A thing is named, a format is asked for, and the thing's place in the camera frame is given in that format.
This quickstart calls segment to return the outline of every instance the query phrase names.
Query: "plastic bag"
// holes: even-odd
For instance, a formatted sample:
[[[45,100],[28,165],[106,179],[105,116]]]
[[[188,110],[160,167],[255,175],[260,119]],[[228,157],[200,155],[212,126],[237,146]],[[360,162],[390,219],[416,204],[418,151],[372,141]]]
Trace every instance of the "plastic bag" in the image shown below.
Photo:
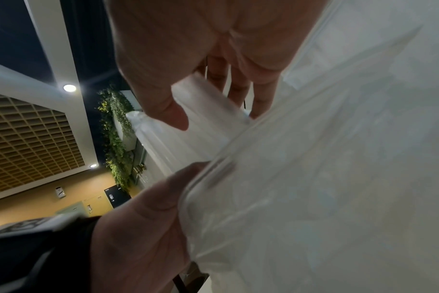
[[[136,136],[165,176],[194,162],[210,161],[249,124],[250,119],[199,75],[172,86],[173,97],[189,118],[181,131],[143,112],[126,116]]]
[[[214,293],[439,292],[439,92],[389,73],[416,34],[302,87],[188,186]]]

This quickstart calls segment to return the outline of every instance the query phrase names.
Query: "black sleeve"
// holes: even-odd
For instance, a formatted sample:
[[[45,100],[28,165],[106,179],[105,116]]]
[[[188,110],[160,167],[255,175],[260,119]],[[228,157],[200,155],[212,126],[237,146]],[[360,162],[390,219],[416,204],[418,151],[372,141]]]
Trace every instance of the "black sleeve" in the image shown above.
[[[54,248],[33,268],[29,292],[90,292],[89,252],[98,219],[81,219],[54,233]]]

